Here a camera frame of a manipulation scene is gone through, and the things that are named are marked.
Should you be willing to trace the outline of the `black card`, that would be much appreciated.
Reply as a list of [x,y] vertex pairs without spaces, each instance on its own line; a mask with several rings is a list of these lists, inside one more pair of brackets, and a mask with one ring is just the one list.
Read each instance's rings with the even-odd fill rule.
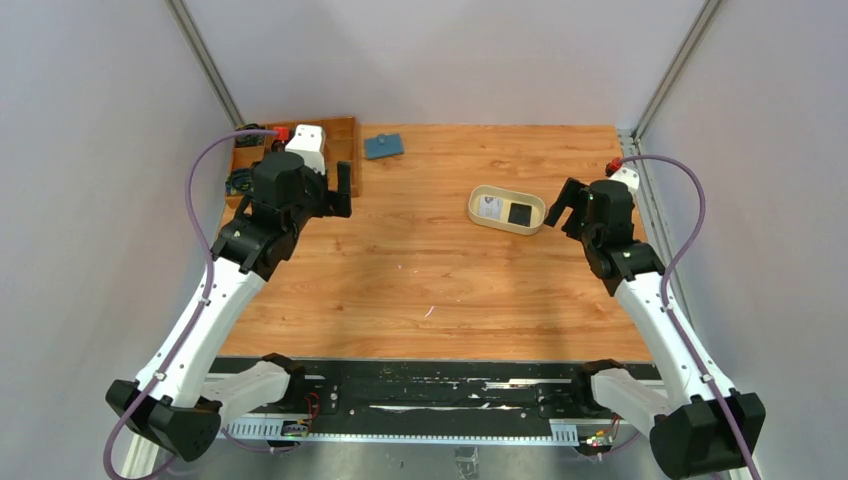
[[512,225],[529,228],[532,215],[533,208],[530,205],[513,202],[510,204],[507,221]]

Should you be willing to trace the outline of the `blue card holder wallet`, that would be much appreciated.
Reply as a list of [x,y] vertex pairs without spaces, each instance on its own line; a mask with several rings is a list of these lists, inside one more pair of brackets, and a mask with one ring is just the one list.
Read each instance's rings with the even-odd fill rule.
[[364,140],[364,153],[367,160],[375,160],[402,155],[405,152],[399,133],[378,134]]

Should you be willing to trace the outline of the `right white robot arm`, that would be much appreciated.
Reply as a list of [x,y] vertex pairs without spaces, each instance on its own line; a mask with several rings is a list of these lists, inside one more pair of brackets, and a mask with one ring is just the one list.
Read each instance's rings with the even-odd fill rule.
[[753,453],[766,419],[753,392],[743,393],[697,338],[669,290],[669,268],[654,248],[634,236],[636,172],[564,183],[544,219],[562,221],[580,242],[591,272],[630,316],[662,379],[658,393],[611,359],[581,365],[573,398],[585,413],[608,411],[645,436],[655,462],[670,479],[755,468]]

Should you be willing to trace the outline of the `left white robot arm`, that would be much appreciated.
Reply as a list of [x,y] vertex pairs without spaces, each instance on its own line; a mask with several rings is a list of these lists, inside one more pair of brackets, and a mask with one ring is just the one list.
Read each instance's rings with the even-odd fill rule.
[[337,187],[330,188],[325,141],[322,127],[300,124],[281,150],[266,153],[250,169],[251,190],[214,241],[189,216],[205,270],[154,357],[134,379],[109,387],[106,401],[120,426],[191,462],[239,417],[268,404],[306,402],[304,369],[280,354],[223,381],[206,376],[238,317],[291,259],[307,223],[351,216],[351,165],[337,163]]

